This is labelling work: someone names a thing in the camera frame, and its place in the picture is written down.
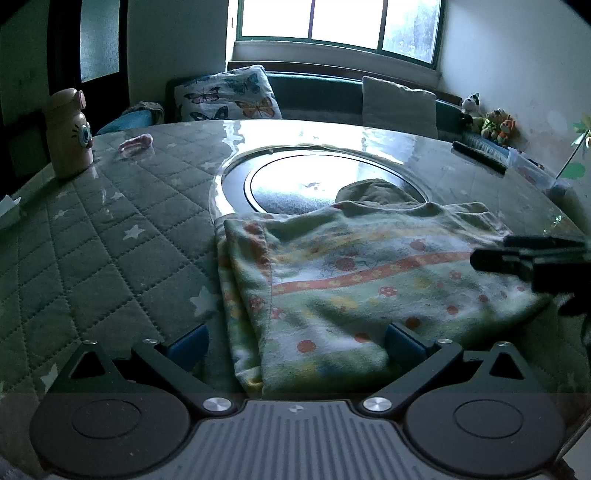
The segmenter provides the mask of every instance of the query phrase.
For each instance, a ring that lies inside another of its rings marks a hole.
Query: butterfly pillow
[[[253,65],[199,77],[174,89],[177,120],[281,119],[265,69]]]

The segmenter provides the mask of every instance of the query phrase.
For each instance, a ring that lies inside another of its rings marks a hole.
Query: round glass turntable
[[[296,215],[332,205],[339,190],[359,180],[383,179],[415,198],[426,196],[400,173],[377,161],[335,151],[263,151],[231,165],[222,191],[237,212]]]

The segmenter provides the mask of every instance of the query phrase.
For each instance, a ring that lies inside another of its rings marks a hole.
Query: triangular cutout
[[[81,378],[99,377],[105,374],[105,369],[100,363],[99,357],[94,352],[86,352],[74,373],[71,375],[72,380],[79,380]]]
[[[513,361],[513,357],[508,353],[501,353],[498,357],[496,357],[495,364],[491,368],[491,375],[493,377],[523,380],[521,371]]]

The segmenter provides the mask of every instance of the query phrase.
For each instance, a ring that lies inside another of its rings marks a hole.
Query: window sill
[[[437,88],[437,70],[409,61],[354,48],[280,40],[242,40],[234,43],[232,61],[280,61],[341,67],[406,80]]]

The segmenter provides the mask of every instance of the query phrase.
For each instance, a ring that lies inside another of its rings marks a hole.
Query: green window frame
[[[242,35],[242,18],[244,12],[244,1],[245,0],[238,0],[238,17],[237,17],[237,28],[236,28],[236,40],[280,40],[280,41],[290,41],[290,42],[299,42],[299,43],[316,43],[320,45],[331,45],[335,47],[346,47],[352,48],[354,50],[363,50],[363,51],[370,51],[373,53],[377,53],[379,55],[384,55],[387,57],[392,57],[395,59],[400,59],[404,61],[409,61],[411,63],[415,63],[417,65],[422,65],[424,67],[428,67],[430,69],[435,70],[437,68],[437,61],[439,59],[439,51],[441,47],[441,37],[443,34],[443,15],[445,12],[445,3],[446,0],[439,0],[439,18],[437,20],[437,32],[435,38],[435,46],[433,50],[433,60],[431,63],[417,60],[412,57],[408,57],[406,55],[400,55],[398,53],[394,53],[388,50],[384,50],[384,35],[386,30],[386,15],[388,13],[388,0],[384,0],[384,6],[382,7],[382,19],[380,22],[379,27],[379,38],[378,38],[378,48],[366,48],[366,47],[358,47],[357,45],[350,45],[346,43],[337,43],[325,40],[314,40],[312,39],[312,26],[314,23],[314,7],[316,5],[316,0],[311,0],[310,5],[310,18],[309,18],[309,26],[308,26],[308,38],[294,38],[294,37],[257,37],[257,36],[243,36]]]

